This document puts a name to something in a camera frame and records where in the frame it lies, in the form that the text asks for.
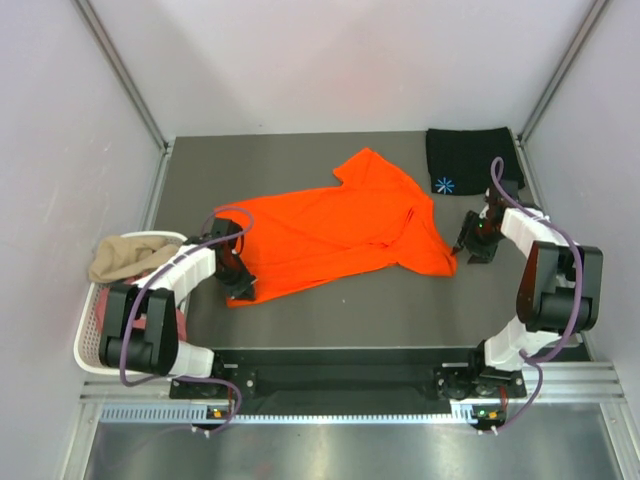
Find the orange t shirt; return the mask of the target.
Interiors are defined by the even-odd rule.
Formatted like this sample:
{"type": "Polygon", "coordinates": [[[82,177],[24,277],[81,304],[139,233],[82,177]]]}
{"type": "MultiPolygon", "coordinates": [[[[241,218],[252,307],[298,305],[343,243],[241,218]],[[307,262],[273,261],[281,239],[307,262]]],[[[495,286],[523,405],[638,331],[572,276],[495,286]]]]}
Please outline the orange t shirt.
{"type": "Polygon", "coordinates": [[[336,186],[244,200],[223,213],[248,231],[240,256],[257,278],[257,302],[391,266],[455,275],[434,202],[408,174],[365,148],[334,175],[336,186]]]}

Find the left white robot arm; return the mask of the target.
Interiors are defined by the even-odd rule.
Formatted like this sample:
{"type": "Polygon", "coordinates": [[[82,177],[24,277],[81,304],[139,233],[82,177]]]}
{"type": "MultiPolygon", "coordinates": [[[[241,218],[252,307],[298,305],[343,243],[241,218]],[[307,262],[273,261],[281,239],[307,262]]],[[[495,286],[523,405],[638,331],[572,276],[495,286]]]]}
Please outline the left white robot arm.
{"type": "Polygon", "coordinates": [[[154,377],[192,377],[205,396],[226,387],[214,351],[179,338],[178,307],[213,277],[230,300],[256,300],[257,278],[240,257],[245,234],[231,219],[217,218],[209,232],[190,237],[169,260],[133,283],[118,283],[106,299],[98,359],[103,367],[154,377]]]}

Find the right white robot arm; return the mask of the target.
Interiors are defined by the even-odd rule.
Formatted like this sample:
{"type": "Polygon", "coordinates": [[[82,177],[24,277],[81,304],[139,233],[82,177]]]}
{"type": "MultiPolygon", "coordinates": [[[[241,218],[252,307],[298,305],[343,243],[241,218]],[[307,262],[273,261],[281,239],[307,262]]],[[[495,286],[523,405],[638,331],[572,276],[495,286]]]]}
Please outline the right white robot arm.
{"type": "Polygon", "coordinates": [[[507,197],[516,191],[511,181],[489,187],[485,207],[467,212],[452,251],[467,251],[470,264],[489,264],[499,243],[509,240],[526,258],[514,318],[481,342],[466,372],[469,388],[481,396],[527,360],[540,362],[537,353],[548,345],[562,348],[572,335],[592,329],[599,315],[603,252],[578,245],[535,206],[507,197]]]}

